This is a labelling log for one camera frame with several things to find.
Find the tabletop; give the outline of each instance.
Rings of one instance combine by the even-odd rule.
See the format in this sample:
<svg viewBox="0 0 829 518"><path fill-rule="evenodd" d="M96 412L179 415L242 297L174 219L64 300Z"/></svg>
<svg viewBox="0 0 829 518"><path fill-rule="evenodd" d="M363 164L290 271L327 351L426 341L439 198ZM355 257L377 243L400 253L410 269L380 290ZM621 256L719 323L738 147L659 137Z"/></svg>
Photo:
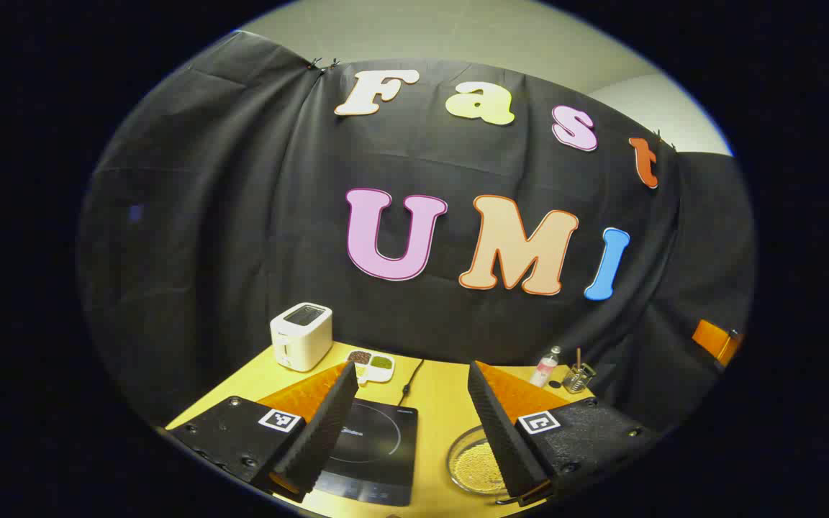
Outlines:
<svg viewBox="0 0 829 518"><path fill-rule="evenodd" d="M299 373L278 364L274 360L273 347L267 347L226 381L201 397L190 409L185 410L171 423L168 423L166 429L171 430L193 419L228 396L240 396L257 401L274 391L345 361L353 350L376 352L391 356L395 360L395 373L391 380L386 383L367 381L359 388L356 398L377 403L398 404L402 397L402 387L414 373L420 361L419 358L387 354L335 342L315 368L308 373ZM498 368L524 380L529 380L535 370L535 366ZM561 381L567 371L566 365L559 365L553 371L550 380ZM313 489L306 495L302 504L296 504L288 499L283 499L283 501L326 516L360 518L386 518L391 514L402 518L438 515L497 518L542 504L540 501L523 508L517 507L516 504L496 505L494 501L502 497L466 493L450 478L450 472L447 469L447 453L450 446L466 430L481 425L466 388L468 375L468 364L426 360L411 382L411 389L402 403L402 406L410 406L418 410L411 504L405 507L369 504L338 497L318 491L318 489ZM593 396L586 389L579 394L570 394L563 388L552 388L548 383L543 390L565 399L566 404Z"/></svg>

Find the pink letter u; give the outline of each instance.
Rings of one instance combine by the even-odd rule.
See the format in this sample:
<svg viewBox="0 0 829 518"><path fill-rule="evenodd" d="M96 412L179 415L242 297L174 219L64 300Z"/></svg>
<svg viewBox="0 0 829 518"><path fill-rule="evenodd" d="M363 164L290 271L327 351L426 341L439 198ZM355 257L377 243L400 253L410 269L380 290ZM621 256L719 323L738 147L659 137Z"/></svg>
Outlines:
<svg viewBox="0 0 829 518"><path fill-rule="evenodd" d="M351 189L348 191L351 217L348 224L348 255L364 273L386 280L414 278L427 266L434 225L447 212L447 202L433 196L408 196L404 205L412 213L408 233L408 249L398 259L389 259L379 253L379 217L382 209L392 204L392 196L378 189Z"/></svg>

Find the black induction cooktop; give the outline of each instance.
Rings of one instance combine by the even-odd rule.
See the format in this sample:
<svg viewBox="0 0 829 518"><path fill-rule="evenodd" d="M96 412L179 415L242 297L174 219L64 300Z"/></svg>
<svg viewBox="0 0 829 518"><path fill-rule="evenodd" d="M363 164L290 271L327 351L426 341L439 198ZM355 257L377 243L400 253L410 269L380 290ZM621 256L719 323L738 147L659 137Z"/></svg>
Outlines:
<svg viewBox="0 0 829 518"><path fill-rule="evenodd" d="M408 505L416 441L416 409L355 399L315 488L372 504Z"/></svg>

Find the glass bowl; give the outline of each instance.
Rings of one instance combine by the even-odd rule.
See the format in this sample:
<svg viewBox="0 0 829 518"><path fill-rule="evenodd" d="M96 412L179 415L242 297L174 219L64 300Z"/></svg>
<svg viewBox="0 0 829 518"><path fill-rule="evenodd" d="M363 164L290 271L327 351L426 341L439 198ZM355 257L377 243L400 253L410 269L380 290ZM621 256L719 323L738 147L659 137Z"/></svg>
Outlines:
<svg viewBox="0 0 829 518"><path fill-rule="evenodd" d="M463 433L450 446L447 470L454 484L476 495L507 495L504 479L481 426Z"/></svg>

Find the toaster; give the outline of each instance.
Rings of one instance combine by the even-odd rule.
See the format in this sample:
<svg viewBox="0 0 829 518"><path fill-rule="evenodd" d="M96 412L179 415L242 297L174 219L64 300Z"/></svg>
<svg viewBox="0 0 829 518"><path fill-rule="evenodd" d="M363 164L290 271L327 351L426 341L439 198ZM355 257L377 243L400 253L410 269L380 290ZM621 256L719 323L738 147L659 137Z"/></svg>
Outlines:
<svg viewBox="0 0 829 518"><path fill-rule="evenodd" d="M332 348L332 310L300 302L271 321L277 363L306 373Z"/></svg>

